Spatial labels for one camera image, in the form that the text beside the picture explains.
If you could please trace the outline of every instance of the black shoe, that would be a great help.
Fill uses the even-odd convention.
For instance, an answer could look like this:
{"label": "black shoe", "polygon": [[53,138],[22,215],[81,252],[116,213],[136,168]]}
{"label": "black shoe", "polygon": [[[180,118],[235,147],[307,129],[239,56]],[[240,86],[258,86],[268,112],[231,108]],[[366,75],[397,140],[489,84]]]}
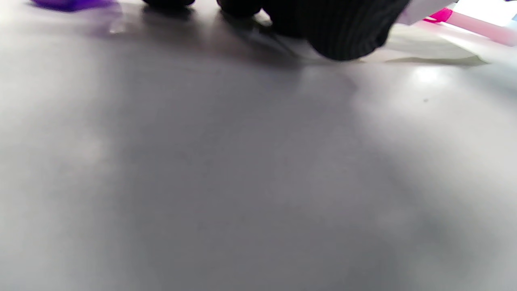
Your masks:
{"label": "black shoe", "polygon": [[177,10],[194,3],[195,0],[143,0],[150,7],[158,10]]}
{"label": "black shoe", "polygon": [[262,9],[262,0],[217,0],[221,10],[233,18],[250,18]]}

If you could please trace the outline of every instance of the black object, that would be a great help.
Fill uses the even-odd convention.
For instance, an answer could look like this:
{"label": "black object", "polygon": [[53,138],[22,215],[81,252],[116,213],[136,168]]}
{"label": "black object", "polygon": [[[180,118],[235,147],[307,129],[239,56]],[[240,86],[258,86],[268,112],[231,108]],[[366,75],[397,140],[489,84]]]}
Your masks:
{"label": "black object", "polygon": [[[144,0],[174,8],[194,0]],[[275,32],[303,37],[321,55],[354,60],[385,44],[391,26],[409,0],[217,0],[223,12],[249,18],[264,9]]]}

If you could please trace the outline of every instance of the gray floor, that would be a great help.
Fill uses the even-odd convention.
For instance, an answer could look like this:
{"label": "gray floor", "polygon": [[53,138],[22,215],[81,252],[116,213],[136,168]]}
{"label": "gray floor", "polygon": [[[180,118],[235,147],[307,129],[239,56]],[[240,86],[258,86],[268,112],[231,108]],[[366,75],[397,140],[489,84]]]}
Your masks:
{"label": "gray floor", "polygon": [[213,2],[0,2],[0,290],[515,290],[515,70],[305,62]]}

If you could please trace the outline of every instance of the white object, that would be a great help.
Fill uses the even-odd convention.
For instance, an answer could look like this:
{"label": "white object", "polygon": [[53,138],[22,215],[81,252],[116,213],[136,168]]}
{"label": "white object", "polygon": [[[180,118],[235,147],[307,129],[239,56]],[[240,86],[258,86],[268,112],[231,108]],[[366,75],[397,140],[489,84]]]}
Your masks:
{"label": "white object", "polygon": [[453,2],[454,0],[412,0],[400,14],[397,22],[411,25]]}

